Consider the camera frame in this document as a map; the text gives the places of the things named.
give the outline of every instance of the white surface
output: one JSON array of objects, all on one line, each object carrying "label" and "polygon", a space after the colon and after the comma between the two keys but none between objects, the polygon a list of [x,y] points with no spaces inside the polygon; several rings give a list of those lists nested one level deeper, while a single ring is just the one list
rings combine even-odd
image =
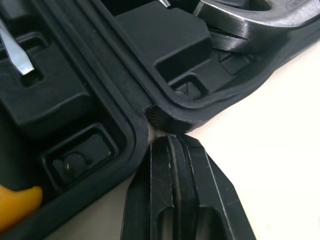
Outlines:
[{"label": "white surface", "polygon": [[[317,44],[190,134],[234,184],[258,240],[320,240],[319,69]],[[48,239],[119,240],[129,183]]]}]

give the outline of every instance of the screwdriver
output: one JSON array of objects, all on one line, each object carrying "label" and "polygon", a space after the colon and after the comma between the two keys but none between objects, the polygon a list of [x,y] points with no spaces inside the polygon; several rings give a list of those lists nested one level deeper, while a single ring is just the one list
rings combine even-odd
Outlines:
[{"label": "screwdriver", "polygon": [[[22,75],[35,68],[0,19],[0,38],[11,64]],[[35,186],[32,163],[22,141],[0,109],[0,234],[34,213],[42,203],[43,190]]]},{"label": "screwdriver", "polygon": [[31,63],[27,53],[19,46],[16,40],[11,36],[6,25],[0,19],[0,37],[4,45],[6,54],[21,75],[26,75],[31,71],[35,70]]}]

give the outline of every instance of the metal wrench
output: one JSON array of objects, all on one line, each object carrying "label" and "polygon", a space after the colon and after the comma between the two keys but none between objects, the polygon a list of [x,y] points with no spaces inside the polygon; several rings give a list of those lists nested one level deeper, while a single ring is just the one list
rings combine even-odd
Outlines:
[{"label": "metal wrench", "polygon": [[19,46],[16,40],[11,36],[4,22],[1,19],[0,37],[10,62],[21,75],[26,75],[35,69],[27,53]]},{"label": "metal wrench", "polygon": [[266,4],[269,10],[258,11],[239,9],[213,0],[200,0],[193,14],[208,25],[233,35],[220,37],[216,47],[236,52],[249,48],[252,52],[260,50],[278,34],[302,27],[320,14],[319,0],[268,0]]}]

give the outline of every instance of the black molded tray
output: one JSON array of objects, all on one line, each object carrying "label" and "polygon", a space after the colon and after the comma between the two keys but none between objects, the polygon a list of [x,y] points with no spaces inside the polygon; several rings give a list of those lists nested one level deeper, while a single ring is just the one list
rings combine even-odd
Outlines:
[{"label": "black molded tray", "polygon": [[[19,139],[17,151],[27,149],[14,161],[0,152],[0,161],[28,162],[27,173],[10,181],[0,169],[0,184],[44,190],[42,208],[1,240],[43,238],[134,173],[148,148],[147,119],[184,134],[320,39],[317,18],[262,52],[225,52],[212,48],[206,23],[191,14],[196,1],[172,5],[0,1],[1,18],[37,69],[21,77],[0,45],[0,118]],[[84,163],[66,176],[63,164],[75,158]]]}]

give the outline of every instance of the wrench head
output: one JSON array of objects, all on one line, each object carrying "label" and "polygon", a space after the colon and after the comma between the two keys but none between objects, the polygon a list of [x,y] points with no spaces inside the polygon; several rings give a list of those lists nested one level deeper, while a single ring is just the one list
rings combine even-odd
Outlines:
[{"label": "wrench head", "polygon": [[209,26],[234,35],[231,39],[218,37],[213,47],[235,52],[257,52],[278,35],[306,25],[320,14],[319,0],[256,1],[265,9],[239,9],[221,0],[200,0],[193,14]]},{"label": "wrench head", "polygon": [[250,38],[252,34],[301,27],[320,14],[319,0],[268,0],[269,10],[245,10],[213,0],[200,0],[194,15],[228,33]]}]

